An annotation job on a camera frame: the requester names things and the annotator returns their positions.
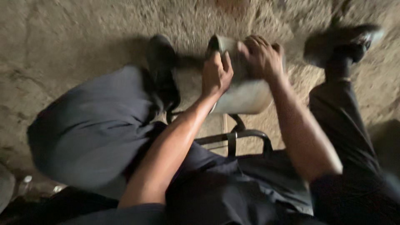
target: forearm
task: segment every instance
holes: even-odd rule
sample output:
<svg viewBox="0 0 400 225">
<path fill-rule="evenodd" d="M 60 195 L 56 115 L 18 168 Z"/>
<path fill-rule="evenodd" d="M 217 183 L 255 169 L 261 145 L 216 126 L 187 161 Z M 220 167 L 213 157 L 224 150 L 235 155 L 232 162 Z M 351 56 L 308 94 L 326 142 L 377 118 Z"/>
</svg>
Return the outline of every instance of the forearm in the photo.
<svg viewBox="0 0 400 225">
<path fill-rule="evenodd" d="M 286 151 L 300 176 L 311 182 L 325 174 L 340 174 L 342 164 L 335 149 L 288 79 L 280 76 L 270 87 Z"/>
<path fill-rule="evenodd" d="M 165 191 L 218 96 L 200 97 L 155 139 L 129 180 L 118 207 L 165 203 Z"/>
</svg>

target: sandy ground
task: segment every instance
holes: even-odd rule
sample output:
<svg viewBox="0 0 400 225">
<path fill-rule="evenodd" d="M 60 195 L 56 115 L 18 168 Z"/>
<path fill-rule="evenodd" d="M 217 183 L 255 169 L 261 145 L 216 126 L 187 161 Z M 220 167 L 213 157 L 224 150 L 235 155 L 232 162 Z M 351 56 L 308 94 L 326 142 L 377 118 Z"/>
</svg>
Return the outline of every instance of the sandy ground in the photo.
<svg viewBox="0 0 400 225">
<path fill-rule="evenodd" d="M 291 82 L 305 104 L 323 71 L 302 60 L 304 41 L 332 23 L 372 22 L 383 41 L 352 68 L 362 117 L 370 127 L 400 119 L 400 2 L 397 0 L 3 0 L 0 1 L 0 161 L 18 179 L 32 175 L 32 193 L 51 194 L 56 183 L 35 171 L 26 128 L 47 104 L 79 83 L 129 62 L 145 65 L 146 39 L 168 35 L 177 51 L 202 56 L 214 34 L 243 39 L 257 33 L 284 45 Z M 200 93 L 200 73 L 178 71 L 181 109 Z M 264 131 L 274 148 L 284 145 L 271 105 L 242 115 Z M 222 115 L 207 118 L 199 136 L 223 131 Z M 253 139 L 239 154 L 260 152 Z"/>
</svg>

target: sneaker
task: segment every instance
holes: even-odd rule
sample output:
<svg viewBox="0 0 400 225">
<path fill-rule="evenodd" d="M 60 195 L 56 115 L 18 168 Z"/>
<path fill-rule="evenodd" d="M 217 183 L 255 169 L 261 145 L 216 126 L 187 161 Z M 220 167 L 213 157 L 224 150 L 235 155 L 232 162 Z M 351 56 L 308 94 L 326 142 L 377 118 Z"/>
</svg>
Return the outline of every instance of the sneaker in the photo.
<svg viewBox="0 0 400 225">
<path fill-rule="evenodd" d="M 307 39 L 304 46 L 304 59 L 311 65 L 325 68 L 334 49 L 350 46 L 356 50 L 349 50 L 349 57 L 353 59 L 353 63 L 357 63 L 363 58 L 365 52 L 383 37 L 383 34 L 384 31 L 380 26 L 372 24 L 331 28 Z"/>
<path fill-rule="evenodd" d="M 162 34 L 152 37 L 146 56 L 157 94 L 164 104 L 164 111 L 172 111 L 180 104 L 180 94 L 174 80 L 178 56 L 168 37 Z"/>
</svg>

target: hand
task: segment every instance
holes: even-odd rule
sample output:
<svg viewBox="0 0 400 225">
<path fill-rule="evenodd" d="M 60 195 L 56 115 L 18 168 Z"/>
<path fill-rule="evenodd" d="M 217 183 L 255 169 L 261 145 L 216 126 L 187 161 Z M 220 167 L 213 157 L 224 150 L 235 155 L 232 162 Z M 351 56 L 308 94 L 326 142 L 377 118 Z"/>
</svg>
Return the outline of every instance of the hand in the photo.
<svg viewBox="0 0 400 225">
<path fill-rule="evenodd" d="M 233 77 L 232 64 L 228 52 L 222 59 L 215 52 L 205 63 L 202 75 L 202 96 L 221 97 L 228 90 Z"/>
<path fill-rule="evenodd" d="M 238 50 L 250 63 L 254 78 L 270 83 L 283 77 L 284 49 L 279 44 L 270 45 L 263 37 L 251 35 L 244 43 L 238 42 Z"/>
</svg>

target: black pants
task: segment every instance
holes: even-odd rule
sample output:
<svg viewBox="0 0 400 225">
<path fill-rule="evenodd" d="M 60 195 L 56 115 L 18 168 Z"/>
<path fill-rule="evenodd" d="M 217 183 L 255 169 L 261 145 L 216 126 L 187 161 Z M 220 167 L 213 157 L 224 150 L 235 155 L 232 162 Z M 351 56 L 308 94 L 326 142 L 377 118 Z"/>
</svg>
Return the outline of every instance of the black pants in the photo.
<svg viewBox="0 0 400 225">
<path fill-rule="evenodd" d="M 333 143 L 344 170 L 377 173 L 379 165 L 350 82 L 326 82 L 310 92 L 310 110 Z M 146 72 L 126 66 L 70 90 L 43 110 L 28 129 L 37 168 L 49 178 L 119 199 L 126 179 L 165 128 L 150 121 L 162 104 Z M 196 143 L 175 179 L 226 159 Z M 311 206 L 303 181 L 285 151 L 267 159 L 239 157 L 244 174 L 297 208 Z"/>
</svg>

